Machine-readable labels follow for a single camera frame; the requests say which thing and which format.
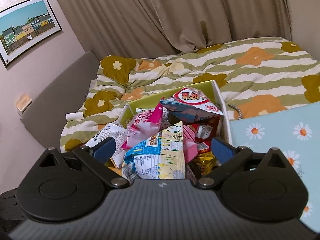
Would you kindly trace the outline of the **white grey snack bag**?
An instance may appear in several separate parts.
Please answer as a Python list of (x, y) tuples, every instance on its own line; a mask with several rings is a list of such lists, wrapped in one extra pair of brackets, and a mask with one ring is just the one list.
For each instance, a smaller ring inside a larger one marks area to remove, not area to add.
[(116, 124), (107, 124), (85, 146), (89, 147), (90, 154), (97, 161), (105, 164), (110, 160), (116, 168), (121, 169), (126, 153), (123, 148), (126, 140), (126, 129)]

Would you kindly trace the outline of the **pink striped snack bag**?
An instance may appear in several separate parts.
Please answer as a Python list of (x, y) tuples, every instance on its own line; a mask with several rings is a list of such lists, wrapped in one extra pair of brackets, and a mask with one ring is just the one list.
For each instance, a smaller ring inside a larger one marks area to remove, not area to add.
[(208, 146), (204, 142), (197, 142), (196, 134), (199, 124), (183, 125), (183, 153), (185, 163), (192, 161), (198, 152), (204, 152)]

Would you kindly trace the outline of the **pink strawberry snack bag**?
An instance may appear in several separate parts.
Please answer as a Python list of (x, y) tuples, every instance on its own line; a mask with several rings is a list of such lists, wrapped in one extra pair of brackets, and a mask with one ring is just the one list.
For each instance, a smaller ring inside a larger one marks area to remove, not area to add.
[(125, 150), (170, 126), (169, 111), (160, 102), (154, 108), (134, 108), (133, 103), (127, 103), (118, 121), (126, 129)]

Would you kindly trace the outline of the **red circle snack bag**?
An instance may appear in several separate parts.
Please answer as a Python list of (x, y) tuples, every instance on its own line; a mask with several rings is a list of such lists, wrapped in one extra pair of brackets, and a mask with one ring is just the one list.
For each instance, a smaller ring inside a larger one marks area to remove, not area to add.
[(223, 116), (202, 91), (191, 87), (180, 89), (170, 98), (160, 100), (160, 104), (186, 124)]

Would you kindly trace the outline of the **blue yellow snack bag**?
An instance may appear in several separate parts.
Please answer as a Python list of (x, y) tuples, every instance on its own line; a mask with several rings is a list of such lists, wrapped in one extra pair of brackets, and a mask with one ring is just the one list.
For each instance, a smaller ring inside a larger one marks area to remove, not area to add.
[(121, 175), (135, 179), (184, 179), (183, 122), (178, 122), (127, 151)]

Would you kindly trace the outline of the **gold snack bag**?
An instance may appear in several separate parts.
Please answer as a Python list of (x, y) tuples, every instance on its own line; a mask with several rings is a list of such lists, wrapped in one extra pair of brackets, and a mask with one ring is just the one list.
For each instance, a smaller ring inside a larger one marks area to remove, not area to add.
[(216, 157), (212, 152), (199, 153), (189, 164), (197, 179), (212, 172), (216, 166)]

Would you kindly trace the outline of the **red orange snack bag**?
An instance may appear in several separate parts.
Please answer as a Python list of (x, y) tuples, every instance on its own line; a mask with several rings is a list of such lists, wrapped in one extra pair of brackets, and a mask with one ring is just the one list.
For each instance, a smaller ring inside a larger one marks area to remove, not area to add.
[(211, 140), (216, 136), (220, 118), (210, 118), (201, 120), (189, 125), (195, 133), (195, 142), (198, 153), (210, 152)]

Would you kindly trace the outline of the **white paper roll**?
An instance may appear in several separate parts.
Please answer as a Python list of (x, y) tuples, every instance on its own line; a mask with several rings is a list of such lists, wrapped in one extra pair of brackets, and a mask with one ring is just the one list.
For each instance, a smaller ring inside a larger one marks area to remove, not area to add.
[(66, 121), (82, 120), (84, 118), (82, 112), (67, 113), (65, 116)]

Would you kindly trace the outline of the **grey upholstered headboard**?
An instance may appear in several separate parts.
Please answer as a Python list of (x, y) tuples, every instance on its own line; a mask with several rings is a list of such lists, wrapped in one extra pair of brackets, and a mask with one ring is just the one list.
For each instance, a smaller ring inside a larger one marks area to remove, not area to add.
[(67, 123), (65, 115), (77, 112), (86, 100), (89, 85), (97, 78), (100, 61), (89, 51), (67, 67), (27, 107), (21, 122), (45, 148), (60, 148)]

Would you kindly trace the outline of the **light blue daisy tablecloth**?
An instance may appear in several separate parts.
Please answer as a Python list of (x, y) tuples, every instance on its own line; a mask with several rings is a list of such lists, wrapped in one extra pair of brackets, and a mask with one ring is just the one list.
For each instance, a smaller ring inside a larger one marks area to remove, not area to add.
[(319, 232), (319, 102), (230, 122), (234, 146), (254, 152), (279, 148), (305, 184), (309, 199), (301, 220)]

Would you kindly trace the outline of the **floral striped duvet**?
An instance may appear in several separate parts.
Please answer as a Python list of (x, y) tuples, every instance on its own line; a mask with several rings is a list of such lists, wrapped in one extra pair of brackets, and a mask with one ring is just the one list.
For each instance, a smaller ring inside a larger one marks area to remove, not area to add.
[(180, 55), (132, 59), (109, 55), (80, 107), (82, 120), (63, 128), (68, 152), (115, 121), (124, 106), (166, 90), (215, 81), (231, 120), (270, 114), (319, 101), (319, 61), (294, 42), (261, 37), (216, 44)]

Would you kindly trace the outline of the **beige curtain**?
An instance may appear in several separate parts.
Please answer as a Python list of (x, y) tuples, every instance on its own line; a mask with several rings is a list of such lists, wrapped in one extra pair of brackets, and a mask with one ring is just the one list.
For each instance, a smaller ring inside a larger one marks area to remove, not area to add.
[(254, 37), (291, 38), (286, 0), (58, 0), (86, 51), (141, 58)]

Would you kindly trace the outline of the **framed houses picture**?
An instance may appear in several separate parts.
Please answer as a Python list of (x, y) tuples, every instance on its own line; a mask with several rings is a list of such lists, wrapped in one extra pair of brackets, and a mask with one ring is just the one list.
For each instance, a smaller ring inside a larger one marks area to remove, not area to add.
[(5, 67), (62, 30), (48, 0), (26, 0), (1, 11), (1, 61)]

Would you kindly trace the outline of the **small wall label card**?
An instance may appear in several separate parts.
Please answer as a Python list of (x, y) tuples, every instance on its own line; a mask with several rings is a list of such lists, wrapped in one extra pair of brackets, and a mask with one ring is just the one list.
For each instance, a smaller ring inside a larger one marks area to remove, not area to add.
[(22, 94), (16, 102), (16, 108), (19, 115), (22, 115), (27, 107), (32, 103), (32, 99), (28, 94)]

